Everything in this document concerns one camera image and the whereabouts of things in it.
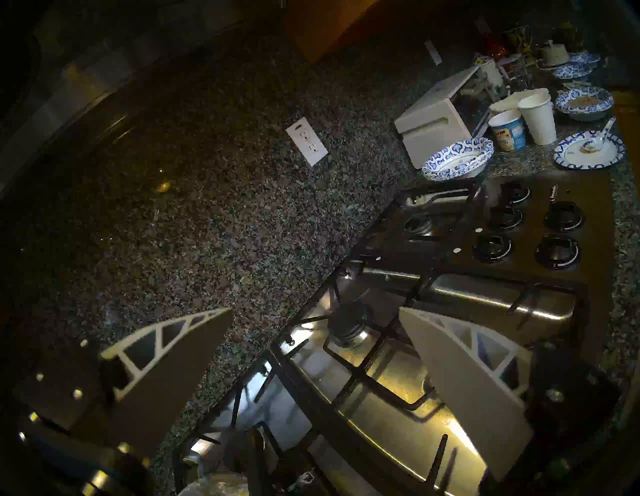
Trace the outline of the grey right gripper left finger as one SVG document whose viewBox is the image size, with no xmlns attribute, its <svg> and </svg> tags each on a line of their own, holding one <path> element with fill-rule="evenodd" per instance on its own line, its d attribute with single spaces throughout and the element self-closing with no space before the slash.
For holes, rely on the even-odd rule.
<svg viewBox="0 0 640 496">
<path fill-rule="evenodd" d="M 217 308 L 157 322 L 103 350 L 46 353 L 14 387 L 18 403 L 55 430 L 151 457 L 195 393 L 232 322 Z"/>
</svg>

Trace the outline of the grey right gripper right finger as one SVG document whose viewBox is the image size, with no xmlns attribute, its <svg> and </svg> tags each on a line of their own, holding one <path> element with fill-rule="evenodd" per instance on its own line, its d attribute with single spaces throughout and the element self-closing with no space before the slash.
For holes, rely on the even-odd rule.
<svg viewBox="0 0 640 496">
<path fill-rule="evenodd" d="M 595 435 L 615 384 L 566 346 L 529 350 L 485 326 L 401 307 L 431 384 L 498 483 L 528 483 Z"/>
</svg>

